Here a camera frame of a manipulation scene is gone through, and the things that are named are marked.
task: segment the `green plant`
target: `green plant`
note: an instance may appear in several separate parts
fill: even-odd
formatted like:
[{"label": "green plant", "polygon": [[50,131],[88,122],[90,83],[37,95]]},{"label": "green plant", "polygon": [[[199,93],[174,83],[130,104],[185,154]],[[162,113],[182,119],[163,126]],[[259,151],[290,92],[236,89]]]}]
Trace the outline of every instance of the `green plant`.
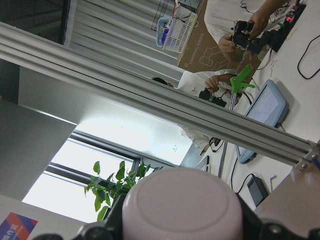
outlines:
[{"label": "green plant", "polygon": [[[150,164],[145,166],[144,161],[138,167],[137,171],[126,172],[125,161],[119,164],[119,170],[117,173],[112,173],[106,180],[102,179],[99,174],[101,172],[100,162],[95,162],[93,170],[98,176],[91,176],[90,183],[84,187],[84,195],[87,194],[89,190],[95,195],[94,208],[95,211],[99,211],[103,202],[106,206],[103,206],[97,216],[97,221],[102,221],[107,210],[112,207],[113,203],[116,202],[120,194],[126,194],[129,190],[143,177],[150,169]],[[163,167],[156,167],[153,172],[162,169]]]}]

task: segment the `poster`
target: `poster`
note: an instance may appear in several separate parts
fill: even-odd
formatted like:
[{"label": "poster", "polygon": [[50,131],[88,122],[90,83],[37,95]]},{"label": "poster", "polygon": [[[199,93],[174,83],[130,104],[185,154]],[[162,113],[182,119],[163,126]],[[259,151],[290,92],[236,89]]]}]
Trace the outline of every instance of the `poster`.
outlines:
[{"label": "poster", "polygon": [[0,225],[0,240],[27,240],[37,220],[10,212]]}]

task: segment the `metal bracket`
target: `metal bracket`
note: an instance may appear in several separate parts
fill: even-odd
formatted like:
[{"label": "metal bracket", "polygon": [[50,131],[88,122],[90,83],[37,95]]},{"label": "metal bracket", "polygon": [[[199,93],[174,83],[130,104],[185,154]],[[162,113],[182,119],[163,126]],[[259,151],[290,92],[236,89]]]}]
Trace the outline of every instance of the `metal bracket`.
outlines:
[{"label": "metal bracket", "polygon": [[294,167],[299,170],[304,170],[310,163],[312,163],[313,159],[317,158],[320,154],[320,140],[318,143],[313,141],[308,141],[311,147],[311,150],[305,155],[303,159],[301,159],[297,165]]}]

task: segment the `brown cardboard box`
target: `brown cardboard box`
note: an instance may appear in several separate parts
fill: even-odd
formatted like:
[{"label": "brown cardboard box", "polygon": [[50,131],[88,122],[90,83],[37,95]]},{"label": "brown cardboard box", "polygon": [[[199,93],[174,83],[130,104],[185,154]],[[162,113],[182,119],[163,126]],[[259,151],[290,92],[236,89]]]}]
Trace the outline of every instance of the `brown cardboard box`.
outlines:
[{"label": "brown cardboard box", "polygon": [[[218,44],[207,31],[204,16],[207,0],[198,12],[196,26],[193,28],[184,52],[179,55],[178,66],[189,72],[218,71],[220,69],[236,69],[240,72],[250,62],[251,53],[243,51],[242,60],[238,63],[228,61],[220,51]],[[252,66],[257,68],[260,64],[257,55],[252,58]]]}]

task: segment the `person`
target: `person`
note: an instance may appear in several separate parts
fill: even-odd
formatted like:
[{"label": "person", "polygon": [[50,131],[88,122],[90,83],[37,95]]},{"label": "person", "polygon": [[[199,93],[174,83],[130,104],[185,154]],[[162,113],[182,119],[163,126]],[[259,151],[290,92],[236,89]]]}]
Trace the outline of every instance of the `person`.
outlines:
[{"label": "person", "polygon": [[250,39],[264,30],[278,29],[294,0],[208,0],[204,23],[208,32],[229,61],[240,61],[242,50],[232,43],[232,30],[236,21],[254,23]]},{"label": "person", "polygon": [[[192,73],[189,78],[182,79],[176,89],[192,96],[199,97],[200,92],[207,88],[208,91],[211,92],[211,94],[215,94],[216,97],[220,97],[226,92],[226,90],[231,89],[230,78],[236,75],[237,71],[234,69],[195,72]],[[172,83],[166,82],[160,77],[154,77],[152,79],[159,83],[168,85],[172,88],[174,87]],[[231,94],[226,94],[223,97],[223,100],[227,102],[226,106],[228,106],[231,101]],[[187,137],[191,139],[200,155],[208,150],[208,148],[210,147],[210,136],[183,125],[179,126],[183,129]]]}]

